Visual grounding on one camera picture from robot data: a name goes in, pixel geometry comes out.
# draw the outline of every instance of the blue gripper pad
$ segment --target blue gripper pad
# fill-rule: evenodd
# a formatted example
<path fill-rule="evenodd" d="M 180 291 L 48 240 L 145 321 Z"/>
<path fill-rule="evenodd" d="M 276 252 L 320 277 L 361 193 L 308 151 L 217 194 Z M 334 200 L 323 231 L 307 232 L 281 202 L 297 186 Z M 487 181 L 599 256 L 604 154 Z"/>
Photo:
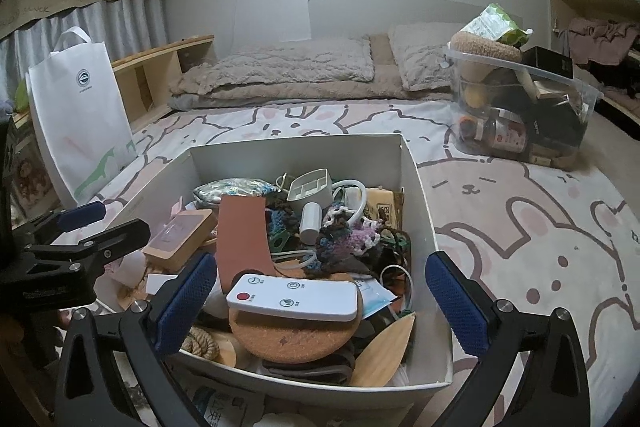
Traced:
<path fill-rule="evenodd" d="M 487 321 L 461 282 L 437 254 L 428 256 L 424 275 L 462 349 L 468 355 L 482 357 L 489 349 Z"/>
<path fill-rule="evenodd" d="M 177 353 L 187 337 L 189 329 L 200 313 L 204 301 L 216 282 L 216 260 L 210 253 L 204 253 L 195 268 L 175 292 L 174 298 L 167 304 L 156 320 L 154 349 L 160 357 Z M 178 282 L 181 277 L 162 285 L 156 297 L 165 286 Z"/>
<path fill-rule="evenodd" d="M 101 201 L 94 201 L 78 208 L 65 210 L 58 216 L 56 224 L 62 232 L 71 232 L 104 219 L 106 213 L 104 204 Z"/>

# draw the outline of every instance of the gray curtain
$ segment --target gray curtain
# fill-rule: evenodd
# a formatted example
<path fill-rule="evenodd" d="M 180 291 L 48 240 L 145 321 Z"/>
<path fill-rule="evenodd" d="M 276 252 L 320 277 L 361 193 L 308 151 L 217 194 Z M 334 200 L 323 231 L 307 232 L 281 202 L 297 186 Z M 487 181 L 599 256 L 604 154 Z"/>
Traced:
<path fill-rule="evenodd" d="M 14 99 L 29 67 L 43 61 L 71 26 L 104 42 L 112 61 L 168 43 L 165 0 L 101 1 L 59 12 L 0 41 L 0 102 Z"/>

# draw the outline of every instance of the hanging white bag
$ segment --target hanging white bag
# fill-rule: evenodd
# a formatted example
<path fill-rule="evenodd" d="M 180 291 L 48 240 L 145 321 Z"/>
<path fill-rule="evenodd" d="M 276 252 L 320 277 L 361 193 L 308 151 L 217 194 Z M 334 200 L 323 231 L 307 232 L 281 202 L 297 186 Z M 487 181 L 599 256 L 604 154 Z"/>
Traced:
<path fill-rule="evenodd" d="M 81 44 L 62 49 L 67 36 Z M 31 120 L 51 183 L 65 208 L 89 202 L 136 158 L 136 147 L 104 42 L 82 28 L 63 32 L 26 75 Z"/>

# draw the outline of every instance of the pink clothes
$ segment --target pink clothes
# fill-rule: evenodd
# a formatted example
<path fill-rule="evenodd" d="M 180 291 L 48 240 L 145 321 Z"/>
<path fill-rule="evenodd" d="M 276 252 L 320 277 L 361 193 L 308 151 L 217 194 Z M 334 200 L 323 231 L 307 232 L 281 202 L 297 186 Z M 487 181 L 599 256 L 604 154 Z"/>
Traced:
<path fill-rule="evenodd" d="M 640 35 L 640 26 L 633 22 L 612 24 L 577 18 L 569 24 L 568 32 L 575 64 L 588 64 L 592 60 L 604 66 L 617 66 Z"/>

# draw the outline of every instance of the bag logo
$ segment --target bag logo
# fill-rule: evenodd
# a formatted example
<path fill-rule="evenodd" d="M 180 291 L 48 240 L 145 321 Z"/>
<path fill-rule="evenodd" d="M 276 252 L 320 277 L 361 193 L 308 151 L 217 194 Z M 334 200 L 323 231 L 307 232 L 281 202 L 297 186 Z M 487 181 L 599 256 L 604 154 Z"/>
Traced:
<path fill-rule="evenodd" d="M 78 83 L 78 86 L 86 87 L 89 84 L 89 80 L 91 80 L 89 71 L 87 70 L 78 71 L 78 75 L 76 76 L 76 82 Z"/>

